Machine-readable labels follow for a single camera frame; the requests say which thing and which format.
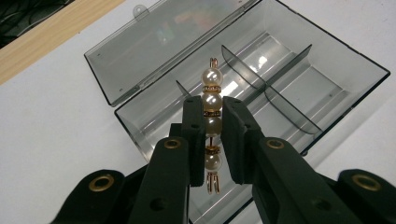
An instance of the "wooden board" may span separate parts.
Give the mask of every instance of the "wooden board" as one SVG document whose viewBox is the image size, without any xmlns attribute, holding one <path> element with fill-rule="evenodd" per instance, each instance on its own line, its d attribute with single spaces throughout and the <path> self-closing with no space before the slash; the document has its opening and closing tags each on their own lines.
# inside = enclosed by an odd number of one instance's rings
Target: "wooden board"
<svg viewBox="0 0 396 224">
<path fill-rule="evenodd" d="M 104 16 L 124 0 L 76 0 L 0 49 L 0 85 Z"/>
</svg>

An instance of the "pearl bead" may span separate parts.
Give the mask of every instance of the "pearl bead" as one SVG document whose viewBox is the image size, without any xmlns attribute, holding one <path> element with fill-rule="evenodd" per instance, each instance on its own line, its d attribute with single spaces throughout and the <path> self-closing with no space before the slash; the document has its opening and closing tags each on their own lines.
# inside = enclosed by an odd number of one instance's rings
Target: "pearl bead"
<svg viewBox="0 0 396 224">
<path fill-rule="evenodd" d="M 205 92 L 202 95 L 204 111 L 219 111 L 222 107 L 221 96 L 214 92 Z"/>
<path fill-rule="evenodd" d="M 221 118 L 205 117 L 206 136 L 215 137 L 221 134 Z"/>
<path fill-rule="evenodd" d="M 208 172 L 216 172 L 220 169 L 222 159 L 220 154 L 205 155 L 205 168 Z"/>
<path fill-rule="evenodd" d="M 208 68 L 202 73 L 202 83 L 205 86 L 221 86 L 223 75 L 217 68 Z"/>
</svg>

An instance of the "box lid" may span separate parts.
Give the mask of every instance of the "box lid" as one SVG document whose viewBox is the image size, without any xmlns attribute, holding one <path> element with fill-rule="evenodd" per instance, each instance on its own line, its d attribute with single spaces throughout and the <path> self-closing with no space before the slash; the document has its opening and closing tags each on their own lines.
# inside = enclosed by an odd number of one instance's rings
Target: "box lid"
<svg viewBox="0 0 396 224">
<path fill-rule="evenodd" d="M 241 16 L 257 0 L 159 1 L 85 53 L 112 106 L 136 95 Z"/>
</svg>

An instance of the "white surface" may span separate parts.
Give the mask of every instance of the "white surface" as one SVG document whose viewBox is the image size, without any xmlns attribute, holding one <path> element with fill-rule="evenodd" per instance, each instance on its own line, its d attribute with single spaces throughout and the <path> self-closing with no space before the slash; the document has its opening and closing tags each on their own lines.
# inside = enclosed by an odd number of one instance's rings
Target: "white surface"
<svg viewBox="0 0 396 224">
<path fill-rule="evenodd" d="M 0 86 L 0 223 L 48 223 L 85 175 L 100 169 L 128 175 L 145 164 L 83 57 L 141 2 L 125 2 Z M 283 2 L 393 73 L 307 160 L 332 178 L 361 168 L 396 185 L 396 2 Z"/>
</svg>

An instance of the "beaded jewelry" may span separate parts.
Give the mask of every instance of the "beaded jewelry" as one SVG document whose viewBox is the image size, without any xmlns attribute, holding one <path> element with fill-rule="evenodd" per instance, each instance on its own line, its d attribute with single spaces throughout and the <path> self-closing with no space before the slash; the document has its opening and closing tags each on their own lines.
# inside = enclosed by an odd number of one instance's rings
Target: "beaded jewelry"
<svg viewBox="0 0 396 224">
<path fill-rule="evenodd" d="M 218 170 L 222 165 L 220 156 L 220 147 L 213 146 L 213 138 L 221 133 L 221 108 L 222 99 L 221 83 L 223 74 L 218 69 L 218 60 L 210 59 L 210 68 L 206 69 L 202 74 L 204 104 L 204 117 L 206 136 L 209 138 L 209 146 L 205 147 L 205 168 L 207 170 L 206 185 L 207 192 L 212 193 L 213 189 L 219 194 L 219 176 Z"/>
</svg>

